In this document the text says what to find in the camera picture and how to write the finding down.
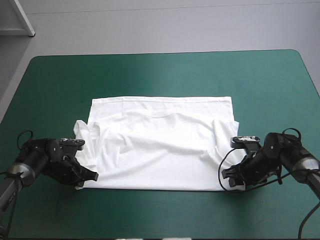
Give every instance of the green table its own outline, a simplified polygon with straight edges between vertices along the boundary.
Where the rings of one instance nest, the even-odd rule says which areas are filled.
[[[18,155],[16,137],[73,137],[91,100],[115,96],[232,96],[240,135],[264,139],[294,127],[320,158],[319,95],[298,52],[261,50],[39,56],[32,59],[0,124],[0,167]],[[16,238],[295,238],[318,202],[290,176],[246,194],[75,190],[40,176],[20,192]],[[320,237],[320,212],[304,237]]]

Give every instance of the t-shirt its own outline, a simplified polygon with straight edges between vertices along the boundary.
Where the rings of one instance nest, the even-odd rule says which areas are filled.
[[[84,188],[220,191],[219,164],[238,126],[230,97],[94,99],[88,124],[74,127],[86,142],[78,161],[99,173]],[[233,152],[223,168],[243,156]]]

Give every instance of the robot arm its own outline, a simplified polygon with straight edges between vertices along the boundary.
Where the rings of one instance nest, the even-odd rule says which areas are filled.
[[[18,141],[19,137],[26,132],[31,133],[29,140],[21,148],[18,144],[19,156],[6,172],[2,173],[6,175],[6,178],[0,184],[0,219],[9,205],[12,202],[15,203],[18,192],[30,186],[40,173],[61,184],[77,187],[82,187],[85,181],[98,180],[97,172],[81,166],[75,158],[77,151],[82,150],[84,140],[33,139],[33,132],[27,130],[18,136]],[[9,228],[10,225],[5,231],[0,224],[0,239],[3,239],[4,236],[8,237]]]
[[[298,137],[285,132],[292,129]],[[312,171],[319,171],[317,160],[301,143],[301,134],[295,128],[282,133],[271,132],[264,140],[264,146],[255,136],[238,136],[231,139],[231,147],[245,149],[246,156],[237,165],[222,171],[224,179],[229,178],[230,187],[265,183],[271,175],[280,177],[282,166],[302,184],[307,184],[320,199],[320,177]]]

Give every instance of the gray floor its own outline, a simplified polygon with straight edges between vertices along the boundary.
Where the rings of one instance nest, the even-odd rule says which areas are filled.
[[[35,37],[0,37],[0,120],[35,56],[297,50],[320,92],[320,2],[20,0]]]

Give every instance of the cable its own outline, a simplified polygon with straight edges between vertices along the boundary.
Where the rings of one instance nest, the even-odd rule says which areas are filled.
[[[259,186],[256,186],[256,187],[253,187],[253,188],[250,188],[250,189],[247,189],[247,190],[228,190],[228,189],[226,189],[226,188],[222,185],[222,182],[221,182],[221,179],[220,179],[220,170],[221,170],[222,164],[224,163],[224,161],[226,160],[226,158],[228,157],[228,155],[229,155],[231,152],[233,152],[234,150],[236,150],[236,149],[241,149],[241,148],[233,148],[233,149],[231,149],[231,150],[225,155],[225,157],[222,159],[222,161],[221,161],[221,163],[220,163],[220,165],[219,165],[219,169],[218,169],[218,180],[219,180],[220,186],[221,186],[226,192],[228,192],[228,193],[247,193],[247,192],[250,192],[250,191],[252,191],[252,190],[256,190],[256,189],[262,188],[262,187],[264,187],[264,186],[266,186],[266,185],[275,183],[275,182],[277,182],[277,181],[279,181],[279,180],[281,180],[281,179],[284,179],[284,178],[288,177],[289,175],[294,174],[294,173],[297,173],[297,172],[308,172],[309,174],[315,174],[315,175],[317,175],[318,177],[320,177],[320,173],[319,173],[320,169],[313,169],[313,170],[311,170],[311,169],[298,169],[298,170],[290,171],[290,172],[288,172],[287,174],[282,175],[281,177],[278,177],[278,178],[276,178],[276,179],[274,179],[274,180],[268,181],[268,182],[266,182],[266,183],[264,183],[264,184],[261,184],[261,185],[259,185]],[[304,228],[307,220],[310,218],[310,216],[311,216],[319,207],[320,207],[320,202],[319,202],[314,208],[312,208],[311,211],[310,211],[310,212],[305,216],[305,218],[302,220],[302,222],[301,222],[301,224],[300,224],[300,227],[299,227],[298,240],[301,239],[302,230],[303,230],[303,228]]]
[[[29,142],[29,141],[34,137],[34,132],[31,131],[31,130],[25,130],[25,131],[20,132],[20,134],[18,135],[18,137],[17,137],[17,139],[16,139],[16,145],[17,145],[17,147],[18,147],[18,149],[19,149],[20,151],[21,151],[21,147],[19,146],[19,139],[20,139],[20,137],[21,137],[23,134],[25,134],[25,133],[30,133],[30,137],[29,137],[29,139],[27,140],[27,142]]]
[[[311,211],[305,216],[305,218],[302,220],[300,227],[299,227],[299,232],[298,232],[298,239],[301,239],[301,235],[302,235],[302,230],[305,226],[305,223],[307,222],[307,220],[310,218],[310,216],[320,207],[320,202],[315,205],[314,208],[311,209]]]

